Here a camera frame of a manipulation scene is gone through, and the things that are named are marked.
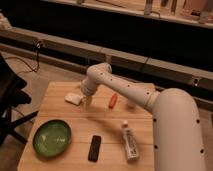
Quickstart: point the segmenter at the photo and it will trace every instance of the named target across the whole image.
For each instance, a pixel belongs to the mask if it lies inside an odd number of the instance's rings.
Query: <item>bottle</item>
[[[123,121],[121,128],[123,139],[125,141],[125,152],[127,161],[128,162],[135,161],[139,158],[139,151],[132,130],[128,127],[127,120]]]

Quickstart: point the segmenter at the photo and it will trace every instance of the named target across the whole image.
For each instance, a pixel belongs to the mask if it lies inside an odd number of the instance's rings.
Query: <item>remote control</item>
[[[98,160],[99,149],[101,145],[101,136],[94,135],[89,149],[88,160],[96,162]]]

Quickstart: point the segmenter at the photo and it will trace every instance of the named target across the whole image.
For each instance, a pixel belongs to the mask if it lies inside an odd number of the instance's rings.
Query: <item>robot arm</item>
[[[111,72],[107,63],[89,67],[81,90],[91,96],[103,84],[153,114],[155,171],[205,171],[199,113],[193,98],[176,88],[150,91]]]

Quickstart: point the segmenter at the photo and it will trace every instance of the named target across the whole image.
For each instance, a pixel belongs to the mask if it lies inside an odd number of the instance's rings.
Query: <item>orange object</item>
[[[110,98],[110,101],[109,101],[109,108],[110,109],[112,109],[115,106],[117,99],[118,99],[118,95],[113,94],[112,97]]]

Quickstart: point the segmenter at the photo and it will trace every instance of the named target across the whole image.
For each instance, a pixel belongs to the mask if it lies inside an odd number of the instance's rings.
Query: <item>black chair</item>
[[[31,102],[31,98],[21,89],[27,82],[16,75],[0,54],[0,146],[7,135],[12,135],[22,143],[27,140],[15,128],[37,115],[37,111],[15,121],[11,120],[12,107]]]

